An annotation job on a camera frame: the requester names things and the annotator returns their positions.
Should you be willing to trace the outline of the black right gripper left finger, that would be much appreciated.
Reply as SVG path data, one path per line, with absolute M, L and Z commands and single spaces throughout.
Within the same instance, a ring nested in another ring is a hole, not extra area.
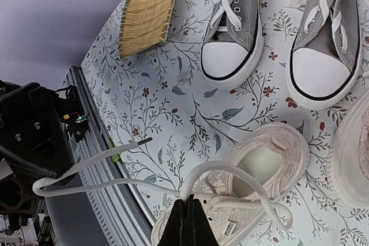
M 176 200 L 165 224 L 159 246 L 187 245 L 187 201 Z

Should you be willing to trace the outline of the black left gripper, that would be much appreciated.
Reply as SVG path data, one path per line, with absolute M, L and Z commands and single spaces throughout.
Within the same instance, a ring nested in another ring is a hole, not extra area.
M 58 97 L 37 82 L 1 83 L 1 156 L 10 167 L 57 179 L 74 165 L 56 110 Z

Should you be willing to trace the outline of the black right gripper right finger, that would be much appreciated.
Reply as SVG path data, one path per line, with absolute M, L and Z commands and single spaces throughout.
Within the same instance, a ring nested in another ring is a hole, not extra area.
M 219 246 L 199 199 L 193 194 L 187 200 L 187 245 Z

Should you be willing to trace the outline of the beige sneaker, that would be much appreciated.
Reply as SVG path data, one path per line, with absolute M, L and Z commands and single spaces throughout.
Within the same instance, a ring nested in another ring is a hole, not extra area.
M 222 160 L 194 167 L 179 190 L 171 190 L 150 180 L 114 179 L 95 186 L 52 190 L 56 179 L 44 177 L 32 189 L 46 198 L 77 194 L 118 184 L 136 184 L 187 201 L 199 199 L 219 245 L 236 245 L 268 216 L 282 230 L 293 225 L 293 214 L 280 203 L 283 195 L 304 175 L 309 162 L 309 146 L 294 127 L 279 122 L 263 125 L 239 142 Z M 173 208 L 158 218 L 151 242 L 159 245 Z
M 354 102 L 336 129 L 327 177 L 347 206 L 368 207 L 368 92 Z

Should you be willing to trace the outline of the grey sneaker with white laces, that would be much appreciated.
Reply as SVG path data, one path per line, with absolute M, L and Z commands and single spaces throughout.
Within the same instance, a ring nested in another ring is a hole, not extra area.
M 201 47 L 201 70 L 208 83 L 235 89 L 253 73 L 264 46 L 262 0 L 213 0 Z

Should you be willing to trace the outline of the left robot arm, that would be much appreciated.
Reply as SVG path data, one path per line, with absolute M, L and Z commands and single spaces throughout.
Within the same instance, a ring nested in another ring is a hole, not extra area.
M 20 216 L 32 216 L 39 197 L 35 181 L 56 179 L 74 164 L 60 118 L 74 106 L 36 82 L 1 82 L 1 214 L 16 228 Z

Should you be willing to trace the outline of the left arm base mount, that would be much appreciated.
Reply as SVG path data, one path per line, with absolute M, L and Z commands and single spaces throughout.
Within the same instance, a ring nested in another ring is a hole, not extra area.
M 82 107 L 76 86 L 69 85 L 58 89 L 56 92 L 65 94 L 64 97 L 59 95 L 57 99 L 56 110 L 59 121 L 65 126 L 65 134 L 68 134 L 69 138 L 74 137 L 76 143 L 78 143 L 84 139 L 86 132 L 89 130 L 90 113 Z

